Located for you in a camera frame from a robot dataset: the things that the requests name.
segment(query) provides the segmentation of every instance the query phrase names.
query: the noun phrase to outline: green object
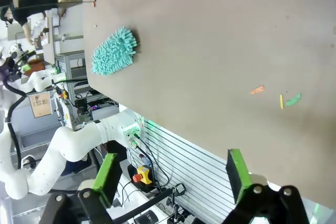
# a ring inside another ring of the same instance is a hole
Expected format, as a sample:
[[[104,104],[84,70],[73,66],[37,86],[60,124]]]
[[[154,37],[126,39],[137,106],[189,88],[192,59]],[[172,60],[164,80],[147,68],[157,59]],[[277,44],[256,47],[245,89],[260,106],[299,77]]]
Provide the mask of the green object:
[[[94,51],[92,73],[108,76],[132,64],[136,43],[130,30],[120,28]]]
[[[244,191],[252,185],[251,177],[239,149],[228,150],[226,172],[230,180],[235,203],[238,203]]]
[[[92,188],[101,195],[107,208],[112,206],[121,173],[118,155],[108,153],[100,166]]]
[[[288,101],[286,102],[286,106],[292,106],[292,105],[294,105],[295,103],[297,103],[298,101],[300,101],[300,99],[301,99],[301,94],[298,94],[296,97],[294,97],[294,98],[288,100]]]
[[[32,68],[30,67],[29,64],[25,64],[25,65],[22,66],[22,70],[23,70],[23,72],[27,72],[27,71],[29,71],[30,69],[32,69]]]

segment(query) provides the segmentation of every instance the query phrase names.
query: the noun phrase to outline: yellow stick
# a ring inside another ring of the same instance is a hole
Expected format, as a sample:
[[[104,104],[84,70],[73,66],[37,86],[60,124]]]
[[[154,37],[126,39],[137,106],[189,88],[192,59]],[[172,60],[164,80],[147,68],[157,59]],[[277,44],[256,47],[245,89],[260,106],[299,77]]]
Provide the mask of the yellow stick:
[[[282,94],[280,95],[280,107],[283,110],[283,107],[284,107],[284,98],[282,97]]]

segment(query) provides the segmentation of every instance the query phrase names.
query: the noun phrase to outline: person's arm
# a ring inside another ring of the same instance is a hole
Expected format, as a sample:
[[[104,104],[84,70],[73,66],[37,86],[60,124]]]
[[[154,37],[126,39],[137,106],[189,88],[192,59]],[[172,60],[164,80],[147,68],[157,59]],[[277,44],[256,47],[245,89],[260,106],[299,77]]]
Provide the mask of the person's arm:
[[[33,42],[32,42],[32,36],[31,36],[31,33],[30,33],[30,27],[28,25],[28,22],[26,22],[23,26],[22,26],[22,29],[23,29],[23,32],[25,33],[25,36],[28,40],[28,42],[33,45]]]

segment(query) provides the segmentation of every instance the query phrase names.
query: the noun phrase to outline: corrugated metal panel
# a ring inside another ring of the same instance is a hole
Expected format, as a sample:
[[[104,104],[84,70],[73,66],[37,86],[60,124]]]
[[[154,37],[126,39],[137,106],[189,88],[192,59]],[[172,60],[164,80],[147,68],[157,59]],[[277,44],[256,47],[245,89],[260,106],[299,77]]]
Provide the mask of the corrugated metal panel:
[[[235,207],[226,161],[151,121],[145,121],[142,139],[171,178],[169,186],[186,186],[187,192],[178,203],[205,223],[222,223]],[[137,165],[142,164],[138,155],[131,151],[132,162]],[[160,183],[166,183],[163,173],[155,170]]]

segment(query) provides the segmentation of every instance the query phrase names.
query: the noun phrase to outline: red button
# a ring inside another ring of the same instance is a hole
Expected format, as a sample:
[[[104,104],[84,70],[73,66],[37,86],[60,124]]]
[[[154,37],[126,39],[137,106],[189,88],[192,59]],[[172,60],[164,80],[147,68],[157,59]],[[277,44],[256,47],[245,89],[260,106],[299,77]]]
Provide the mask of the red button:
[[[139,182],[140,180],[142,180],[142,175],[141,174],[136,174],[133,176],[133,181],[134,182]]]

